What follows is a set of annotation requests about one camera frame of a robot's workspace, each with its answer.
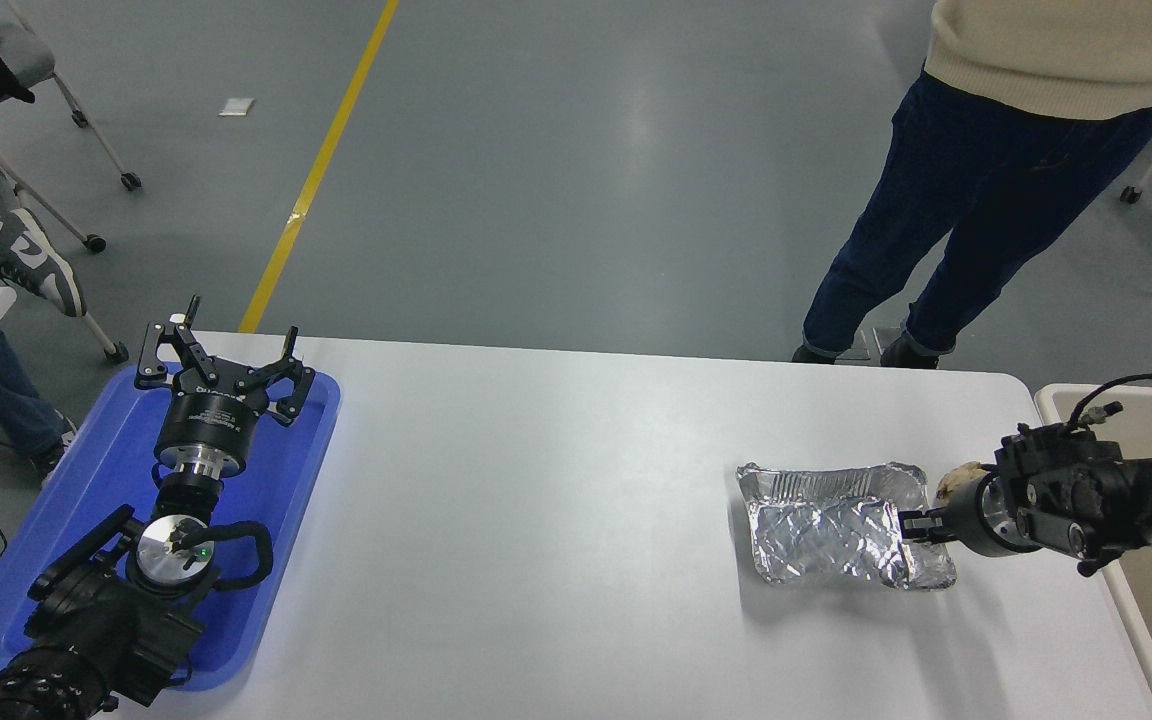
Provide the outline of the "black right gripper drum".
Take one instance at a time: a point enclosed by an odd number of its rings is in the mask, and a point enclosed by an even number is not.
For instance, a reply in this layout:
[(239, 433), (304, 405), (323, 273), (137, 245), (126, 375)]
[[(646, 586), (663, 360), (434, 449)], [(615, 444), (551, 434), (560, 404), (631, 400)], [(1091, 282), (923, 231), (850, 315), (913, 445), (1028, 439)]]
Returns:
[(990, 473), (956, 484), (943, 503), (943, 528), (955, 541), (980, 556), (996, 558), (998, 546), (992, 526), (983, 510), (984, 492), (992, 480)]

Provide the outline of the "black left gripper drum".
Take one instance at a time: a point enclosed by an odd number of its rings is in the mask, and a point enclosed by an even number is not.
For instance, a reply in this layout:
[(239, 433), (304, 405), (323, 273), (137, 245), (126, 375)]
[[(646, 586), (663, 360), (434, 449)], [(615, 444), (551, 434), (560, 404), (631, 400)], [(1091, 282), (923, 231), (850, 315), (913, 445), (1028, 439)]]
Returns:
[(248, 389), (233, 395), (182, 376), (173, 376), (168, 386), (172, 401), (156, 439), (157, 460), (174, 462), (184, 448), (206, 446), (228, 462), (247, 462), (257, 420), (268, 410), (268, 392)]

